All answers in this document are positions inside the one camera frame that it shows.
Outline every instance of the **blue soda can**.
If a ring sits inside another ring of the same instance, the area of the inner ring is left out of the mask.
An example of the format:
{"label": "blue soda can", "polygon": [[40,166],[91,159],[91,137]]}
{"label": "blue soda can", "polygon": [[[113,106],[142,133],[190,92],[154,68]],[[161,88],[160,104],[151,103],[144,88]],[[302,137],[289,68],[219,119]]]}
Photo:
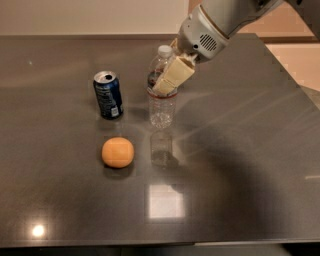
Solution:
{"label": "blue soda can", "polygon": [[94,76],[93,87],[96,92],[101,116],[116,119],[123,113],[120,84],[112,71],[101,71]]}

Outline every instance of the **table surface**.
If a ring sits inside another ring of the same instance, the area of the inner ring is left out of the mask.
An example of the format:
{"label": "table surface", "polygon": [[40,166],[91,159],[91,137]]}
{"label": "table surface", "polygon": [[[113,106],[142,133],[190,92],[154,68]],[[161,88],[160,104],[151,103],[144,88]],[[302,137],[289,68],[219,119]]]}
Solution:
{"label": "table surface", "polygon": [[[163,43],[0,40],[0,247],[320,240],[320,112],[255,35],[197,67],[164,131],[170,164],[151,163],[144,86]],[[101,70],[120,79],[113,121]],[[114,136],[134,144],[127,168],[101,161]]]}

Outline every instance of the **white wall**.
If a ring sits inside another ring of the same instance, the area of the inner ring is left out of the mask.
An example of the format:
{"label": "white wall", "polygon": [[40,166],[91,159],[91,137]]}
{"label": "white wall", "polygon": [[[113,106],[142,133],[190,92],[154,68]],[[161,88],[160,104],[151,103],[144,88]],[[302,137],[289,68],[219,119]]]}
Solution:
{"label": "white wall", "polygon": [[188,0],[0,0],[0,35],[176,34]]}
{"label": "white wall", "polygon": [[260,37],[314,36],[296,11],[285,2],[261,19],[243,27],[239,32],[256,33]]}

